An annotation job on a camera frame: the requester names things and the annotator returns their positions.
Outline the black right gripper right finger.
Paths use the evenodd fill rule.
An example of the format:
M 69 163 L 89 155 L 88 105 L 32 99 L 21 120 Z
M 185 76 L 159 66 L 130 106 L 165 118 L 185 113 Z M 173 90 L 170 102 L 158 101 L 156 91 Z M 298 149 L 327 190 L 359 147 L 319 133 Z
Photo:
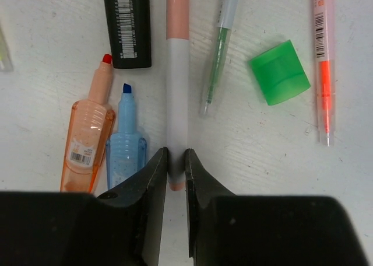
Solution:
M 218 197 L 235 196 L 203 166 L 193 149 L 185 152 L 185 182 L 188 210 L 189 256 L 194 265 L 241 265 L 242 252 L 217 226 Z

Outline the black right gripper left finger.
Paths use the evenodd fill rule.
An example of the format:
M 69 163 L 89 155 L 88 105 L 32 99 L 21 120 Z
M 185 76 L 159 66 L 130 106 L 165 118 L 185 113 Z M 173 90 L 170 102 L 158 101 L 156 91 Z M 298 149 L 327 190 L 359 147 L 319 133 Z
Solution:
M 66 250 L 67 265 L 158 265 L 168 150 L 79 211 Z

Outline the pink and white pen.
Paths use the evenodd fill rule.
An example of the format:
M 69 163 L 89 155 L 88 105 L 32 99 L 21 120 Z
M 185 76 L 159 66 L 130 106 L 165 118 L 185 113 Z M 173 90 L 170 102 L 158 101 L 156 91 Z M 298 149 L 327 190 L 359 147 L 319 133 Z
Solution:
M 167 0 L 166 19 L 168 183 L 179 191 L 185 185 L 188 146 L 189 0 Z

